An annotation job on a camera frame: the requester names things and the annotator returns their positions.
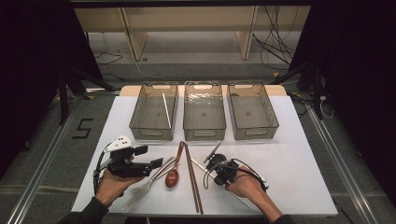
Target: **black sleeve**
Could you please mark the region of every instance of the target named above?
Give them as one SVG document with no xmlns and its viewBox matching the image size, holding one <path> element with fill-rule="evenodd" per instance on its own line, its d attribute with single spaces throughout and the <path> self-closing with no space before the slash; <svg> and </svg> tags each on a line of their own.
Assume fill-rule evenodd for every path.
<svg viewBox="0 0 396 224">
<path fill-rule="evenodd" d="M 58 224 L 95 224 L 101 223 L 103 216 L 108 209 L 102 205 L 95 197 L 92 197 L 90 203 L 82 210 L 82 212 L 72 212 L 62 218 Z"/>
<path fill-rule="evenodd" d="M 295 224 L 290 215 L 283 215 L 279 217 L 273 224 Z"/>
</svg>

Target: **gray floor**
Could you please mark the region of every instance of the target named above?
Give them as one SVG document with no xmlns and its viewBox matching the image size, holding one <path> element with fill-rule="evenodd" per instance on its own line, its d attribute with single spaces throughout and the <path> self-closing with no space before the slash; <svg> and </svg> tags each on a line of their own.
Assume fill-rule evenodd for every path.
<svg viewBox="0 0 396 224">
<path fill-rule="evenodd" d="M 257 33 L 265 38 L 267 33 Z M 295 48 L 299 33 L 291 33 L 288 46 Z M 90 34 L 92 51 L 95 55 L 107 52 L 121 55 L 122 58 L 110 63 L 100 64 L 105 81 L 116 87 L 137 84 L 144 80 L 171 79 L 180 82 L 193 79 L 218 79 L 226 82 L 231 79 L 263 79 L 271 81 L 273 73 L 284 74 L 284 70 L 275 70 L 262 64 L 287 68 L 277 58 L 262 54 L 261 48 L 253 41 L 249 59 L 242 60 L 234 33 L 152 33 L 149 34 L 147 45 L 138 67 L 132 60 L 122 34 Z M 102 55 L 97 58 L 99 63 L 108 63 L 120 56 Z M 296 91 L 294 77 L 284 83 L 287 91 Z M 84 82 L 87 88 L 97 88 L 90 82 Z M 45 173 L 40 187 L 31 204 L 27 204 L 27 213 L 22 223 L 56 223 L 65 216 L 76 199 L 81 181 L 91 161 L 92 153 L 105 125 L 107 114 L 111 108 L 115 94 L 109 92 L 91 92 L 81 102 L 70 99 L 69 103 L 77 107 L 57 153 L 54 155 L 48 171 Z M 303 113 L 304 107 L 295 103 L 296 113 Z M 334 202 L 353 220 L 353 223 L 364 223 L 359 209 L 355 206 L 341 175 L 339 175 L 322 136 L 313 121 L 310 110 L 301 116 L 305 134 L 317 160 L 318 167 Z M 90 128 L 88 138 L 75 139 L 85 132 L 78 131 L 82 119 L 92 119 L 83 123 Z M 6 223 L 19 198 L 26 191 L 32 176 L 39 167 L 42 158 L 48 154 L 52 138 L 59 129 L 60 102 L 54 99 L 49 106 L 48 114 L 32 137 L 30 150 L 20 153 L 5 176 L 0 181 L 0 223 Z M 396 211 L 387 195 L 375 181 L 367 168 L 364 159 L 355 152 L 343 124 L 335 116 L 324 119 L 323 123 L 334 141 L 337 150 L 346 161 L 346 166 L 359 186 L 364 198 L 377 220 L 377 223 L 395 223 Z M 124 217 L 106 216 L 104 223 L 123 223 Z M 314 218 L 295 217 L 298 223 L 349 223 L 347 216 L 339 212 L 337 217 Z"/>
</svg>

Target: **white tabletop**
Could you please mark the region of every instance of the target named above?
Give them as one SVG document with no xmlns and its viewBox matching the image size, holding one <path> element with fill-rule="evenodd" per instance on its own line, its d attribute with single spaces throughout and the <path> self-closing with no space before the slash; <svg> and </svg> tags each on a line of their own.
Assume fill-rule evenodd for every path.
<svg viewBox="0 0 396 224">
<path fill-rule="evenodd" d="M 167 161 L 177 154 L 178 144 L 185 141 L 183 133 L 183 100 L 178 101 L 175 137 L 171 142 L 137 142 L 134 140 L 129 123 L 134 112 L 136 96 L 118 96 L 111 107 L 97 148 L 92 156 L 90 167 L 81 184 L 80 191 L 72 211 L 81 211 L 93 196 L 92 172 L 102 150 L 108 143 L 122 134 L 133 139 L 135 146 L 149 145 L 148 153 L 136 156 L 134 161 L 149 162 L 163 158 Z M 266 177 L 268 195 L 284 214 L 298 216 L 333 217 L 337 211 L 331 195 L 324 183 L 318 165 L 307 143 L 304 130 L 295 112 L 289 96 L 270 96 L 276 112 L 279 128 L 271 140 L 235 141 L 230 121 L 226 97 L 224 110 L 227 129 L 225 139 L 217 153 L 227 159 L 238 159 L 251 166 L 260 175 Z M 216 142 L 189 143 L 193 159 L 203 164 L 205 157 Z M 223 187 L 217 186 L 209 177 L 209 187 L 204 189 L 204 172 L 193 165 L 201 195 L 204 214 L 196 213 L 186 154 L 183 151 L 178 167 L 180 179 L 177 186 L 169 189 L 164 184 L 164 176 L 154 182 L 150 191 L 128 209 L 121 208 L 133 197 L 129 192 L 118 198 L 109 208 L 110 213 L 125 216 L 144 217 L 259 217 L 262 215 L 252 203 L 247 207 Z M 148 178 L 131 186 L 130 189 L 144 184 Z"/>
</svg>

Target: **chopsticks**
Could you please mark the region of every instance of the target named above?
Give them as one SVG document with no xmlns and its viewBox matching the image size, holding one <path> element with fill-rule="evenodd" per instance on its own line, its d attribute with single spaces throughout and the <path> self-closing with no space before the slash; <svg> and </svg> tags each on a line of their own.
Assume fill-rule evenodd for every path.
<svg viewBox="0 0 396 224">
<path fill-rule="evenodd" d="M 189 165 L 189 173 L 190 173 L 192 194 L 194 195 L 195 209 L 196 209 L 197 213 L 201 212 L 201 215 L 203 215 L 204 209 L 202 208 L 201 198 L 200 198 L 198 186 L 197 186 L 197 181 L 195 179 L 194 169 L 192 168 L 189 146 L 186 143 L 184 143 L 184 147 L 186 148 L 187 164 Z"/>
</svg>

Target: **hand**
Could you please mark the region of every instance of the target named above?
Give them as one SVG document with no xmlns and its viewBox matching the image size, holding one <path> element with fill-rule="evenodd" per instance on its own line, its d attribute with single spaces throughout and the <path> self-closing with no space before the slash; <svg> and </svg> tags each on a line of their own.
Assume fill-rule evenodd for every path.
<svg viewBox="0 0 396 224">
<path fill-rule="evenodd" d="M 95 197 L 104 206 L 109 207 L 129 186 L 141 181 L 143 178 L 144 177 L 121 178 L 111 174 L 105 169 Z"/>
<path fill-rule="evenodd" d="M 252 172 L 246 166 L 239 168 Z M 233 183 L 230 185 L 227 184 L 225 189 L 239 197 L 248 198 L 265 214 L 270 223 L 275 222 L 279 217 L 283 216 L 282 212 L 280 212 L 271 198 L 262 189 L 259 181 L 251 175 L 242 171 L 236 172 Z"/>
</svg>

